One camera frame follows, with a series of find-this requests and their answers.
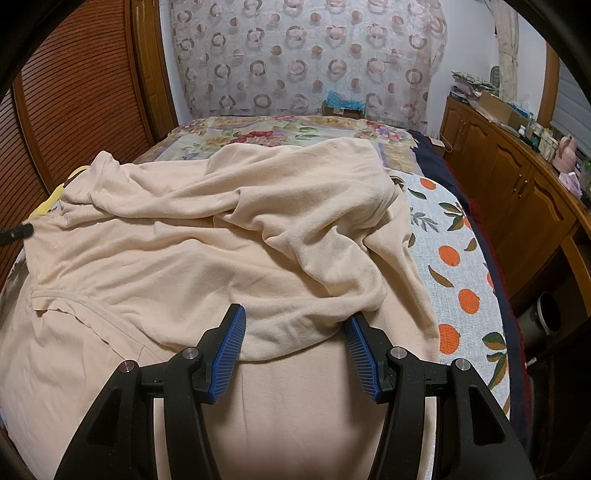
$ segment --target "wooden door frame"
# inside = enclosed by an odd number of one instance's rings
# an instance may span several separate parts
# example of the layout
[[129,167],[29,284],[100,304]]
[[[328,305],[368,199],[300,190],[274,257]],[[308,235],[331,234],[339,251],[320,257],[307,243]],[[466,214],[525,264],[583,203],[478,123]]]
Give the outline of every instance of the wooden door frame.
[[556,107],[558,95],[558,80],[560,78],[560,58],[549,43],[546,43],[546,73],[544,77],[544,91],[540,102],[538,123],[550,128],[550,121]]
[[[138,77],[139,91],[147,115],[152,136],[156,142],[178,126],[176,110],[168,79],[164,57],[164,43],[160,18],[160,3],[157,0],[126,0],[129,11],[127,28],[133,48],[134,66]],[[138,7],[149,10],[154,22],[141,15]],[[154,88],[154,81],[163,88]]]

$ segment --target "white wall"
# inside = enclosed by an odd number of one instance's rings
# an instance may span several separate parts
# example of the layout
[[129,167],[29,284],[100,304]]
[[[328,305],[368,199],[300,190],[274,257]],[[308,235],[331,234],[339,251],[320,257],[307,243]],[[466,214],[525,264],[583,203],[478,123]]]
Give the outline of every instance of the white wall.
[[193,116],[189,113],[189,106],[183,93],[183,84],[178,73],[178,64],[173,44],[173,27],[170,20],[170,0],[160,0],[160,25],[174,109],[177,112],[178,124],[183,125],[190,122]]
[[529,104],[538,116],[546,75],[546,40],[530,23],[519,16],[519,52],[517,54],[517,102]]
[[476,0],[440,2],[447,21],[447,44],[439,68],[431,79],[427,105],[427,133],[435,137],[453,84],[452,70],[469,72],[488,80],[493,66],[492,46],[496,46],[495,21],[486,5]]

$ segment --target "cabinet handle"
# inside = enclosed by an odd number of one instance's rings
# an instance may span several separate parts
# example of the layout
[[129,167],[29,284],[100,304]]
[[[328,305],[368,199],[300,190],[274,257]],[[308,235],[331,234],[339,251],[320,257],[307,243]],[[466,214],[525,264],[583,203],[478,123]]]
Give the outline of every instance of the cabinet handle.
[[520,173],[519,176],[517,177],[515,184],[513,185],[513,191],[516,192],[517,191],[517,184],[519,183],[519,181],[521,180],[521,177],[523,177],[523,175]]
[[521,198],[521,196],[523,195],[523,191],[525,190],[525,186],[528,184],[527,180],[524,180],[523,184],[521,185],[521,188],[519,189],[519,198]]

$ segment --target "blue gripper pad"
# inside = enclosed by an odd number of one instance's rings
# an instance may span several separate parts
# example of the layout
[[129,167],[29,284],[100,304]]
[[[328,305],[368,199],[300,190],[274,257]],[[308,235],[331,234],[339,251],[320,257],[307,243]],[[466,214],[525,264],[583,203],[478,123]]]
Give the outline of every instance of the blue gripper pad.
[[363,391],[371,397],[373,401],[377,401],[381,389],[378,383],[378,365],[371,354],[369,345],[361,328],[359,322],[353,316],[345,320],[343,325],[345,329],[345,336],[347,338],[347,345],[349,352],[355,364],[357,375],[363,387]]
[[228,389],[245,331],[246,312],[244,307],[239,306],[213,361],[209,394],[214,402],[217,402]]

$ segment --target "sheer curtain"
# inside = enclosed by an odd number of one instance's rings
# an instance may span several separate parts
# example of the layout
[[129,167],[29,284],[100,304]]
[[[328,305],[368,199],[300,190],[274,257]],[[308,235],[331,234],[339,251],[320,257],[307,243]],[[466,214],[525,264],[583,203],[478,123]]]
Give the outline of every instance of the sheer curtain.
[[447,24],[439,0],[176,0],[191,114],[318,113],[329,89],[366,116],[424,129]]
[[517,12],[505,0],[492,0],[496,35],[499,41],[499,72],[501,100],[517,99],[517,53],[519,52],[519,21]]

